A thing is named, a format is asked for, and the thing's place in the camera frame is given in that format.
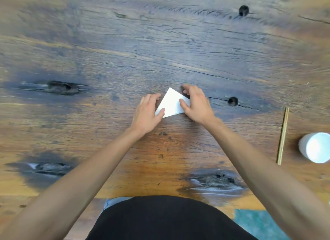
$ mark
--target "hand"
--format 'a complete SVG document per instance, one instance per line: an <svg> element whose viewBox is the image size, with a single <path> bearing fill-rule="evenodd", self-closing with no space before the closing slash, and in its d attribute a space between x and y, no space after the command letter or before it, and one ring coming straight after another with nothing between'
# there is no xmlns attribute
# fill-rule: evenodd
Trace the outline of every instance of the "hand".
<svg viewBox="0 0 330 240"><path fill-rule="evenodd" d="M156 100L161 96L158 94L148 94L142 97L140 104L136 108L131 127L139 132L146 134L151 132L162 120L165 114L165 108L161 109L155 116Z"/></svg>
<svg viewBox="0 0 330 240"><path fill-rule="evenodd" d="M183 84L182 86L184 93L190 96L190 107L183 99L179 100L184 113L188 117L201 124L215 117L210 102L200 88L190 84Z"/></svg>

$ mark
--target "wooden floor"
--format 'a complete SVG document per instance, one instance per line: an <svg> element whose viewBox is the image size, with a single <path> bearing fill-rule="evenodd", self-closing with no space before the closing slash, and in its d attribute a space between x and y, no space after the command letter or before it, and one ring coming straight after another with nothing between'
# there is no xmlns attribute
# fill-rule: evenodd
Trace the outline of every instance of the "wooden floor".
<svg viewBox="0 0 330 240"><path fill-rule="evenodd" d="M130 125L142 95L182 83L198 84L216 115L273 161L290 107L282 167L328 202L330 163L309 162L297 143L330 132L329 72L330 0L0 0L0 229L58 178L31 164L75 167ZM19 89L51 80L89 91ZM167 194L232 217L264 209L226 180L209 193L217 174L240 178L207 131L176 115L132 147L93 203Z"/></svg>

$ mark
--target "round hole in wood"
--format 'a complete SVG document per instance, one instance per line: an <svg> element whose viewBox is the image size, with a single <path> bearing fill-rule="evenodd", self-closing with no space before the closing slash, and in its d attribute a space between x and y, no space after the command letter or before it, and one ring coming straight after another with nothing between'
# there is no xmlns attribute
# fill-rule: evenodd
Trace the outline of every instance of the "round hole in wood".
<svg viewBox="0 0 330 240"><path fill-rule="evenodd" d="M248 13L249 13L249 8L246 5L242 5L239 10L238 13L241 17L245 17Z"/></svg>
<svg viewBox="0 0 330 240"><path fill-rule="evenodd" d="M238 98L237 97L231 97L228 99L228 104L230 106L236 106L238 105Z"/></svg>

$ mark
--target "person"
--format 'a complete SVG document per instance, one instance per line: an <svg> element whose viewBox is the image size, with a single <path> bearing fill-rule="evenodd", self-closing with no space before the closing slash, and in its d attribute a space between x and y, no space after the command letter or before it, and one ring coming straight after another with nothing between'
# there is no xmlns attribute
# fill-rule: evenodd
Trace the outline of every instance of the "person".
<svg viewBox="0 0 330 240"><path fill-rule="evenodd" d="M184 113L212 134L281 229L294 240L330 239L330 208L215 117L200 88L189 84L183 88L191 100L190 107L180 100ZM5 229L1 239L64 239L130 147L161 121L164 109L155 116L160 95L144 96L132 125L36 197ZM87 239L256 238L210 205L182 197L145 196L105 209Z"/></svg>

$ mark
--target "black shirt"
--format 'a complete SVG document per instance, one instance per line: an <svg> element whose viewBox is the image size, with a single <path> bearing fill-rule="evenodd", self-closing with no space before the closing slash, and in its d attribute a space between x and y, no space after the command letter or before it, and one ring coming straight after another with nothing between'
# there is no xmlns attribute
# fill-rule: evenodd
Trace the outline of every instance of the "black shirt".
<svg viewBox="0 0 330 240"><path fill-rule="evenodd" d="M202 202L175 196L140 196L105 209L86 240L251 239L224 213Z"/></svg>

